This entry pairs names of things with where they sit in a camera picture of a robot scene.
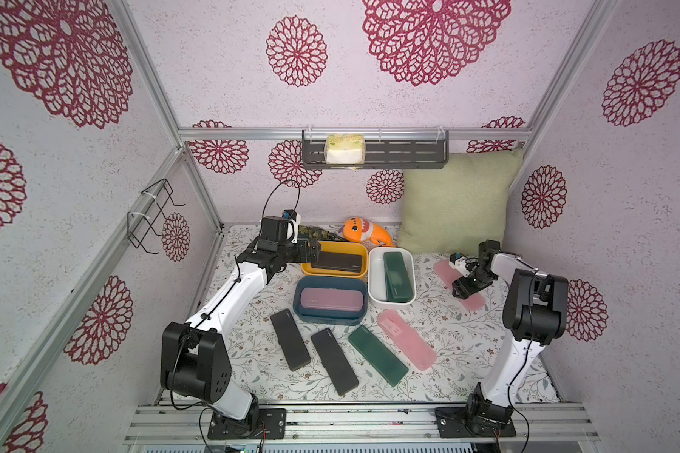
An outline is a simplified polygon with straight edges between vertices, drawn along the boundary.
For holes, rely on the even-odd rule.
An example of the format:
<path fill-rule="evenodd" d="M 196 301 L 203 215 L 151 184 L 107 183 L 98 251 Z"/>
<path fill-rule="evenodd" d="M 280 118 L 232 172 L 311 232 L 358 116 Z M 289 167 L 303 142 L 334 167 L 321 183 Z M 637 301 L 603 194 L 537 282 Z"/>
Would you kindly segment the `pink pencil case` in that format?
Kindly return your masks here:
<path fill-rule="evenodd" d="M 451 291 L 451 295 L 459 301 L 462 306 L 471 313 L 476 311 L 481 311 L 485 307 L 485 298 L 480 294 L 473 294 L 469 298 L 463 299 L 457 296 L 453 290 L 453 283 L 457 279 L 461 279 L 462 274 L 453 266 L 448 260 L 441 260 L 434 265 L 434 271 L 436 275 L 440 278 L 445 287 Z"/>
<path fill-rule="evenodd" d="M 419 371 L 427 371 L 436 363 L 436 351 L 397 311 L 383 311 L 378 325 Z"/>
<path fill-rule="evenodd" d="M 300 306 L 306 310 L 361 311 L 365 298 L 356 290 L 306 288 L 300 294 Z"/>

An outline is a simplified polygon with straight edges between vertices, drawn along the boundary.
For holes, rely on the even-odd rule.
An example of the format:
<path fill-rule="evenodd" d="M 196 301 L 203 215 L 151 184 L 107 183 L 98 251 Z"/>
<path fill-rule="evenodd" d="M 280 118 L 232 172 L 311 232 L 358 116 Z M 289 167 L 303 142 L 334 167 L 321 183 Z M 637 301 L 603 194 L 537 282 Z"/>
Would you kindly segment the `black pencil case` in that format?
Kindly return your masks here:
<path fill-rule="evenodd" d="M 311 336 L 317 354 L 340 396 L 354 390 L 359 381 L 340 344 L 329 328 L 325 328 Z"/>
<path fill-rule="evenodd" d="M 311 362 L 309 351 L 291 311 L 289 309 L 278 311 L 270 316 L 270 321 L 288 368 L 291 371 L 298 371 L 309 364 Z"/>
<path fill-rule="evenodd" d="M 313 263 L 313 267 L 358 274 L 362 272 L 363 257 L 354 254 L 321 251 L 317 262 Z"/>

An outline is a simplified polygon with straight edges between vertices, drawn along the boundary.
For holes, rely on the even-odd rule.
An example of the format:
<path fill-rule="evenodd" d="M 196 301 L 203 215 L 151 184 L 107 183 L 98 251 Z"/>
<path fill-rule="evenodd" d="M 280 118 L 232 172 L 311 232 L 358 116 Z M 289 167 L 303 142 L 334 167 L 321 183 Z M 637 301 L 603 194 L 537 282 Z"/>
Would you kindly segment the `green pencil case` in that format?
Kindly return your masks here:
<path fill-rule="evenodd" d="M 349 334 L 349 343 L 392 387 L 408 373 L 408 367 L 366 326 Z"/>
<path fill-rule="evenodd" d="M 393 251 L 383 255 L 386 299 L 393 303 L 407 303 L 414 297 L 414 289 L 402 252 Z"/>

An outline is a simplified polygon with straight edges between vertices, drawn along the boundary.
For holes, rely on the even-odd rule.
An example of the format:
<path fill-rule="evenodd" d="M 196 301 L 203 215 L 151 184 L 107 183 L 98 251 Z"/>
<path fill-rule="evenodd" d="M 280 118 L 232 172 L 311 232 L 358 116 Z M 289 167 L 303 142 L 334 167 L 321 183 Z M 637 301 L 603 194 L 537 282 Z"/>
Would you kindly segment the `green pencil case front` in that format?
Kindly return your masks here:
<path fill-rule="evenodd" d="M 349 334 L 349 343 L 392 387 L 408 373 L 408 367 L 366 326 Z"/>

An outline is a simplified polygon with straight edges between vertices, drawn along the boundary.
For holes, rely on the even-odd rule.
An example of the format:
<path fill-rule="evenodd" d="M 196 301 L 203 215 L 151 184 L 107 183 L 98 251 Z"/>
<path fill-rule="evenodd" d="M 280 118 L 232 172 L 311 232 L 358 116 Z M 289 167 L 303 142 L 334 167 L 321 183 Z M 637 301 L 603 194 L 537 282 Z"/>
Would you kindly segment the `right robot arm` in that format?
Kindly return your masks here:
<path fill-rule="evenodd" d="M 505 426 L 532 363 L 553 340 L 563 336 L 568 313 L 569 281 L 547 274 L 521 256 L 504 252 L 501 243 L 479 244 L 478 256 L 466 264 L 468 275 L 453 281 L 453 296 L 467 300 L 503 280 L 508 293 L 502 308 L 506 329 L 500 355 L 468 399 L 466 419 Z"/>

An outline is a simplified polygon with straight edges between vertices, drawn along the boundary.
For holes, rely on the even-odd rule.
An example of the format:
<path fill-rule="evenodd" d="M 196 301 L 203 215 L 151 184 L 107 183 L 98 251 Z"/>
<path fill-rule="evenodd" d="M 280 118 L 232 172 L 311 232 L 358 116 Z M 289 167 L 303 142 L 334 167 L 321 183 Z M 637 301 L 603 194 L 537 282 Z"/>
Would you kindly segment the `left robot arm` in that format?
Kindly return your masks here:
<path fill-rule="evenodd" d="M 264 217 L 258 236 L 234 258 L 232 273 L 215 295 L 186 321 L 164 329 L 162 388 L 254 426 L 256 398 L 232 380 L 226 337 L 272 277 L 288 264 L 315 262 L 319 251 L 318 241 L 300 237 L 296 211 Z"/>

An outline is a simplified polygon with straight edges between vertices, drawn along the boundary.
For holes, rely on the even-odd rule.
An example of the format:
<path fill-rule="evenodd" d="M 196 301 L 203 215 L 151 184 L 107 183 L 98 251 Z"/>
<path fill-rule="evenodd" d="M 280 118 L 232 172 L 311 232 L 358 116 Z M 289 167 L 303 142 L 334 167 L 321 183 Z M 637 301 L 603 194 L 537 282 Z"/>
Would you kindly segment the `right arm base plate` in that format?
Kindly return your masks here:
<path fill-rule="evenodd" d="M 517 430 L 511 421 L 511 407 L 482 404 L 479 408 L 436 407 L 434 416 L 441 438 L 513 438 Z"/>

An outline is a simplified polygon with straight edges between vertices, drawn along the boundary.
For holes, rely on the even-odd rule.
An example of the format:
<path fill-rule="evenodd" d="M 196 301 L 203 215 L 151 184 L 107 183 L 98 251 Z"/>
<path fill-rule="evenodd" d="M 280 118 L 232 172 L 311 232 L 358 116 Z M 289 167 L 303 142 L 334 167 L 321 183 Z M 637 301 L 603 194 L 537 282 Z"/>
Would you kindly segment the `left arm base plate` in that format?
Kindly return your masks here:
<path fill-rule="evenodd" d="M 285 436 L 287 411 L 285 409 L 250 410 L 242 420 L 214 414 L 208 439 L 225 440 L 281 440 Z"/>

